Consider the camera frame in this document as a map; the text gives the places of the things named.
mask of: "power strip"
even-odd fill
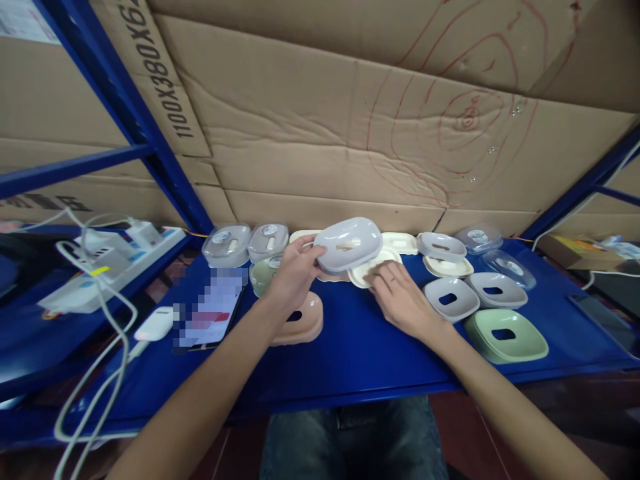
[[[162,232],[162,241],[154,245],[152,249],[142,249],[135,242],[130,243],[130,246],[135,250],[135,254],[129,258],[130,266],[114,278],[105,277],[105,281],[114,290],[122,290],[144,270],[160,260],[185,236],[184,230],[180,228],[166,227]],[[105,301],[113,297],[113,294],[104,288],[102,289],[102,295]],[[94,280],[88,274],[83,273],[40,300],[38,305],[51,312],[93,313],[100,308],[100,300],[98,299],[98,291]]]

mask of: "green soap dish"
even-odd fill
[[[533,324],[509,309],[480,310],[465,322],[473,346],[496,365],[538,360],[549,345]]]

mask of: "black smartphone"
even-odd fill
[[[569,300],[630,356],[640,359],[640,339],[627,322],[593,297],[570,295]]]

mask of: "blue metal shelf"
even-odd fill
[[[86,0],[34,0],[130,147],[0,175],[0,199],[140,159],[194,232],[213,224]]]
[[[566,215],[570,214],[582,201],[592,193],[600,193],[633,205],[640,206],[640,198],[604,186],[611,174],[620,166],[626,156],[631,153],[628,167],[635,156],[640,153],[640,125],[636,125],[620,142],[618,142],[591,170],[589,170],[574,186],[567,190],[550,208],[534,221],[521,235],[522,238],[534,239],[550,230]]]

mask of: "smartphone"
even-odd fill
[[[640,339],[631,326],[593,297],[570,295],[569,300],[635,359],[640,359]]]
[[[217,347],[227,336],[247,285],[241,269],[212,269],[211,282],[198,295],[198,303],[181,308],[180,332],[173,352],[199,351]]]

